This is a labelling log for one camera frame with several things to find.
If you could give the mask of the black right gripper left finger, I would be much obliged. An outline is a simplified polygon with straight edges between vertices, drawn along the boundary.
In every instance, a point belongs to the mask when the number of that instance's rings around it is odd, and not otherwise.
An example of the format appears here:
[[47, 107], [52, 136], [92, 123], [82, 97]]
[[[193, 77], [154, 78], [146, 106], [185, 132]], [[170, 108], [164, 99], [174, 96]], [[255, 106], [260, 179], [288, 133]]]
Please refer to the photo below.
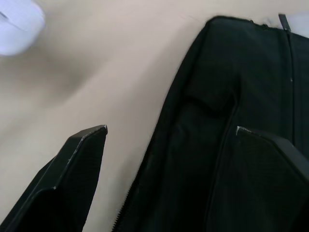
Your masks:
[[0, 225], [2, 232], [81, 232], [97, 188], [107, 126], [69, 137]]

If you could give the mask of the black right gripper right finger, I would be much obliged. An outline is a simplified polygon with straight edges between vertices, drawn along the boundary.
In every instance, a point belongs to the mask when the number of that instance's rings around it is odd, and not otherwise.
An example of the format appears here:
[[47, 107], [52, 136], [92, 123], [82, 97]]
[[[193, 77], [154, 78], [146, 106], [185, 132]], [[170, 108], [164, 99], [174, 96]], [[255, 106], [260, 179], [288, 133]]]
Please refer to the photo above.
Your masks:
[[306, 232], [309, 162], [286, 139], [237, 127], [221, 155], [211, 232]]

